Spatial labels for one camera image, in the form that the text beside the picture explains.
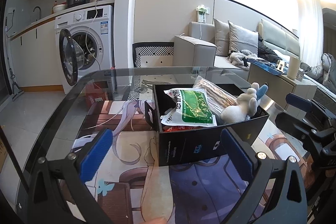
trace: metal bolt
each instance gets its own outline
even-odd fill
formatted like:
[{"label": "metal bolt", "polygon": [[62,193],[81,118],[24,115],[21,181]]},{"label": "metal bolt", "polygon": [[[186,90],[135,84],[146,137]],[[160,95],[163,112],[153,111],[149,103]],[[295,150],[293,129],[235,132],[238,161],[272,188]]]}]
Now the metal bolt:
[{"label": "metal bolt", "polygon": [[296,162],[296,157],[294,157],[294,156],[289,156],[288,159],[292,163]]},{"label": "metal bolt", "polygon": [[69,160],[74,160],[75,158],[77,158],[77,155],[75,153],[68,154],[68,159]]},{"label": "metal bolt", "polygon": [[42,164],[42,163],[45,162],[45,158],[44,158],[44,157],[40,157],[40,158],[37,160],[37,162],[38,162],[39,164]]},{"label": "metal bolt", "polygon": [[259,152],[257,156],[258,156],[258,158],[260,158],[261,160],[266,159],[266,154],[265,154],[264,152]]}]

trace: beige cylinder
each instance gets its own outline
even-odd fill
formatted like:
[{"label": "beige cylinder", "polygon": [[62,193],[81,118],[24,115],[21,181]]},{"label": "beige cylinder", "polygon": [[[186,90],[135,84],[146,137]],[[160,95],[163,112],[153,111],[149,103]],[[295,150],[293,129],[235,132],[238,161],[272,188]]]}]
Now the beige cylinder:
[{"label": "beige cylinder", "polygon": [[299,72],[301,61],[293,56],[291,56],[289,60],[289,66],[288,66],[288,72],[287,72],[287,77],[295,80],[296,75]]}]

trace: stuffed toy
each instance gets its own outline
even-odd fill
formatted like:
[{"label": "stuffed toy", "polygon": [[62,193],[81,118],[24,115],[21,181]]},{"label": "stuffed toy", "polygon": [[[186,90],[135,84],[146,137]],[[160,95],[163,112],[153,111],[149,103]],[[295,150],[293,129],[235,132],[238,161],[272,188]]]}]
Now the stuffed toy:
[{"label": "stuffed toy", "polygon": [[267,90],[267,84],[259,88],[258,83],[253,83],[246,93],[237,97],[237,105],[226,107],[220,114],[220,118],[224,123],[235,123],[245,121],[246,116],[253,117],[257,112],[261,97]]}]

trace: bottle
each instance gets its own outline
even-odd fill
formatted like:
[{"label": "bottle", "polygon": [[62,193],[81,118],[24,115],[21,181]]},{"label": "bottle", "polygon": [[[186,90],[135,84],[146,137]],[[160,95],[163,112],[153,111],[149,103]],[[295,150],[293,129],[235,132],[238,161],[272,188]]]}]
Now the bottle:
[{"label": "bottle", "polygon": [[54,7],[57,5],[57,0],[55,0],[55,3],[54,3],[54,5],[53,5],[53,7],[51,8],[51,14],[53,14],[54,13]]}]

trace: mop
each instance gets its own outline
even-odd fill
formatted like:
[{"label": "mop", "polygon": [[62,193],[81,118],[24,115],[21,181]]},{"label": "mop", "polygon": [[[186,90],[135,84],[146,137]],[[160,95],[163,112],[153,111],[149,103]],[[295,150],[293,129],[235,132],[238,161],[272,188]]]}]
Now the mop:
[{"label": "mop", "polygon": [[10,73],[10,79],[12,80],[12,92],[13,92],[13,98],[12,101],[15,101],[20,95],[24,93],[23,90],[20,89],[19,85],[15,81],[15,74],[13,73],[13,70],[11,68],[11,64],[9,62],[9,55],[8,55],[8,45],[7,45],[7,17],[6,17],[6,22],[5,22],[5,31],[6,31],[6,54],[7,54],[7,61],[8,61],[8,67],[9,67],[9,73]]}]

